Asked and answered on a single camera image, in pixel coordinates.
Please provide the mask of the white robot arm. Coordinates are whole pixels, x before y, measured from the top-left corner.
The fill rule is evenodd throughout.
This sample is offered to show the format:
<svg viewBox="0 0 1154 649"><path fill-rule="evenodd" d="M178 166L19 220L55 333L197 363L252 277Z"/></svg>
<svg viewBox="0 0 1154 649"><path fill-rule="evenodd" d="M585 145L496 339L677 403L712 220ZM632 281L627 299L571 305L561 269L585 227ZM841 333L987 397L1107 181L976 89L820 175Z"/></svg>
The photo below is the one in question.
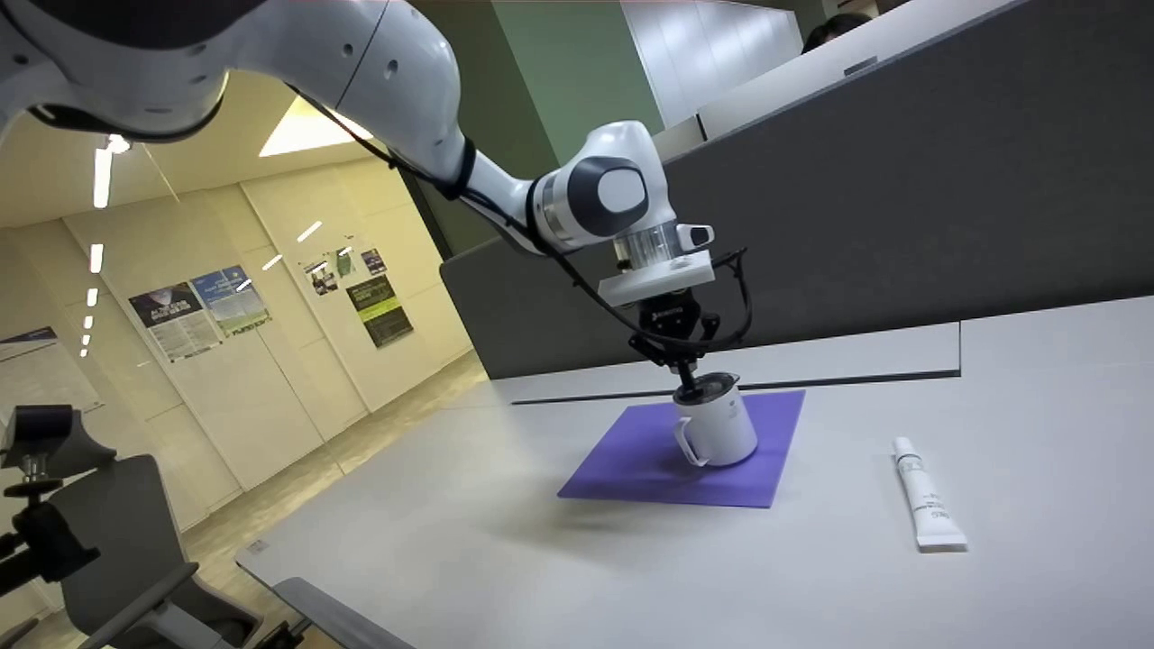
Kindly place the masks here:
<svg viewBox="0 0 1154 649"><path fill-rule="evenodd" d="M618 269L591 284L608 312L659 312L716 277L715 232L673 217L643 121L591 128L534 181L486 159L459 125L456 48L410 0L0 0L0 121L183 139L238 72L359 125L392 166L534 257L608 246Z"/></svg>

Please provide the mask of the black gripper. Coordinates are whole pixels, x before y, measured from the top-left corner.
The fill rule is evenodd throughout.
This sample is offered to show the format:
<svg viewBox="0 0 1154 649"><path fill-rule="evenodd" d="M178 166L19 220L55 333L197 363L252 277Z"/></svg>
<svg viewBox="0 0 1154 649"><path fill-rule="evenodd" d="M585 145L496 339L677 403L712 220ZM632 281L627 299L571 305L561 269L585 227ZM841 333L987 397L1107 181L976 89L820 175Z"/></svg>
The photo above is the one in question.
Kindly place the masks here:
<svg viewBox="0 0 1154 649"><path fill-rule="evenodd" d="M677 377L673 391L685 391L700 382L700 361L716 328L720 316L708 312L692 291L668 291L637 304L632 347L650 361L668 361Z"/></svg>

